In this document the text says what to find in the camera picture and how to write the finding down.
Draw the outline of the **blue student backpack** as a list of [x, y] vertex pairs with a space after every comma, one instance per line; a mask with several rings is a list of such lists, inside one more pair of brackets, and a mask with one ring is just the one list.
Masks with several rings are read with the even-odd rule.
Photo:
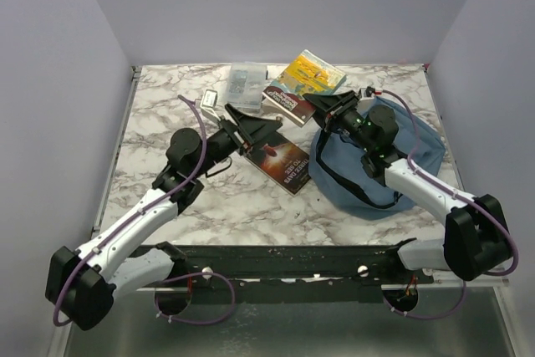
[[338, 209], [356, 217], [380, 219], [410, 210], [415, 203], [385, 184], [393, 162], [412, 157], [435, 175], [446, 153], [441, 136], [399, 104], [381, 97], [346, 115], [332, 132], [324, 126], [310, 146], [308, 173]]

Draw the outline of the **yellow blue paperback book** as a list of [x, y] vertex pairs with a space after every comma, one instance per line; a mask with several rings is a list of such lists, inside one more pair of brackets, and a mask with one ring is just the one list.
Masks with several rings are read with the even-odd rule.
[[346, 73], [305, 49], [262, 92], [267, 103], [303, 127], [312, 117], [314, 107], [306, 94], [331, 95], [345, 82]]

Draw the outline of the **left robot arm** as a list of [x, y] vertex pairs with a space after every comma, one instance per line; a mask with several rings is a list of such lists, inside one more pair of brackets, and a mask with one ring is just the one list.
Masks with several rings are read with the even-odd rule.
[[200, 176], [232, 153], [246, 153], [283, 125], [281, 120], [245, 115], [231, 105], [225, 110], [230, 117], [219, 119], [212, 136], [204, 125], [172, 135], [164, 169], [122, 218], [74, 250], [61, 247], [53, 254], [45, 297], [54, 305], [55, 326], [74, 323], [92, 329], [118, 298], [152, 283], [175, 286], [184, 279], [183, 258], [168, 242], [137, 258], [133, 252], [195, 201], [204, 188]]

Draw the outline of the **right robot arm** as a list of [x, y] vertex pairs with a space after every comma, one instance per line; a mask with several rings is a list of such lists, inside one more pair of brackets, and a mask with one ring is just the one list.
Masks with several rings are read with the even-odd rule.
[[[506, 224], [500, 202], [491, 195], [474, 196], [449, 186], [430, 175], [395, 146], [399, 133], [394, 110], [388, 105], [372, 105], [360, 114], [361, 95], [306, 94], [314, 107], [313, 118], [320, 130], [314, 147], [316, 164], [338, 186], [363, 203], [378, 210], [395, 206], [402, 196], [427, 210], [443, 224], [442, 240], [409, 240], [397, 247], [397, 255], [385, 261], [385, 275], [394, 283], [403, 283], [415, 270], [435, 269], [453, 272], [464, 281], [481, 275], [512, 273], [519, 263], [519, 251]], [[391, 189], [392, 202], [372, 201], [355, 181], [336, 172], [323, 159], [326, 145], [333, 135], [342, 135], [362, 150], [364, 174], [379, 185]], [[510, 262], [508, 269], [496, 267]]]

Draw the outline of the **dark Three Days book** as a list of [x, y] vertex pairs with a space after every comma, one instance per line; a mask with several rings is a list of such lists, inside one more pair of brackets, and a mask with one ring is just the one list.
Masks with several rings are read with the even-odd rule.
[[310, 180], [309, 154], [278, 131], [253, 146], [246, 159], [292, 196]]

